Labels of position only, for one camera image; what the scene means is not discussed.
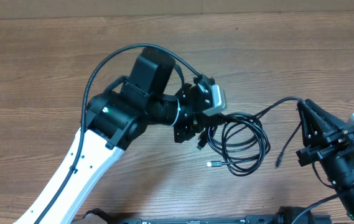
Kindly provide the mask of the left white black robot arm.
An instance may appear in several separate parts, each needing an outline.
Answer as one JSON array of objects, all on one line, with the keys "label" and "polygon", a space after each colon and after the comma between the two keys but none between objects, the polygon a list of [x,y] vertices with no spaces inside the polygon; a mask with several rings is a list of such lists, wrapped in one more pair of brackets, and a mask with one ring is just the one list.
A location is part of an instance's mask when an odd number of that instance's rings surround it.
[{"label": "left white black robot arm", "polygon": [[183,142],[225,109],[224,91],[201,73],[176,94],[165,94],[184,60],[158,45],[139,48],[128,76],[99,95],[84,95],[80,129],[68,154],[19,223],[70,223],[101,176],[148,126],[171,126],[175,141]]}]

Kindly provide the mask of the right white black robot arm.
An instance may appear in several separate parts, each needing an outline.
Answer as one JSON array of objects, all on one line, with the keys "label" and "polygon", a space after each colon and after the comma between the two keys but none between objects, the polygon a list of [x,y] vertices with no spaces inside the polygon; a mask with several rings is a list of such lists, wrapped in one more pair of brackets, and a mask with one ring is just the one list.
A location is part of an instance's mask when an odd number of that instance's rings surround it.
[{"label": "right white black robot arm", "polygon": [[354,221],[354,113],[343,121],[312,100],[298,102],[297,109],[304,145],[296,152],[299,164],[320,163],[329,187]]}]

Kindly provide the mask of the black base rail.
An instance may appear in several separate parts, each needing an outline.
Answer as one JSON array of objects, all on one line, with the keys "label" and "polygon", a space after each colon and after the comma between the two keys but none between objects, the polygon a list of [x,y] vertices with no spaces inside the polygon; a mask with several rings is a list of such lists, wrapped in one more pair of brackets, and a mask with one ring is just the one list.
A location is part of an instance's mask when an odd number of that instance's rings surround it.
[{"label": "black base rail", "polygon": [[303,211],[302,207],[280,207],[274,214],[246,215],[233,218],[136,218],[126,214],[111,214],[96,208],[87,211],[83,218],[74,223],[114,224],[289,224]]}]

